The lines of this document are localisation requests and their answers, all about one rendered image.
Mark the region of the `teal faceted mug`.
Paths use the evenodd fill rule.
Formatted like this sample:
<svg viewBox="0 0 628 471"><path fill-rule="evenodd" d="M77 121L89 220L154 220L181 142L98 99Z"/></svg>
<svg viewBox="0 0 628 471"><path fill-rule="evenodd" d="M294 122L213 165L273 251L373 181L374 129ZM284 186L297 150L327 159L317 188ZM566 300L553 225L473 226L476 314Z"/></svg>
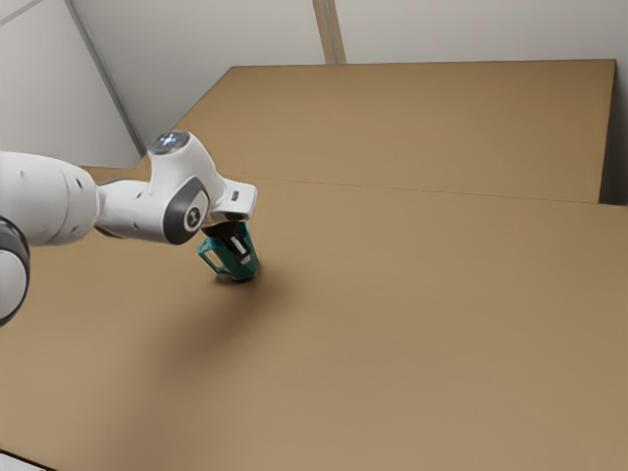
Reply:
<svg viewBox="0 0 628 471"><path fill-rule="evenodd" d="M256 276L259 260L247 224L244 221L238 222L237 233L245 237L252 249L248 263L239 263L222 238L205 237L197 247L197 254L217 275L227 275L237 282L244 282Z"/></svg>

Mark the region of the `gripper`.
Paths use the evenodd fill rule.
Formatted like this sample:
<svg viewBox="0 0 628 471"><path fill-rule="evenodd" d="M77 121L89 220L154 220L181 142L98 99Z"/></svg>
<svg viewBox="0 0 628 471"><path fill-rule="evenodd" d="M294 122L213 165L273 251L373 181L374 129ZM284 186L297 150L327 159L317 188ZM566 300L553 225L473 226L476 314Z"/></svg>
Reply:
<svg viewBox="0 0 628 471"><path fill-rule="evenodd" d="M248 263L252 249L245 237L237 233L239 222L224 222L214 226L203 227L201 231L206 237L222 238L225 245L239 263Z"/></svg>

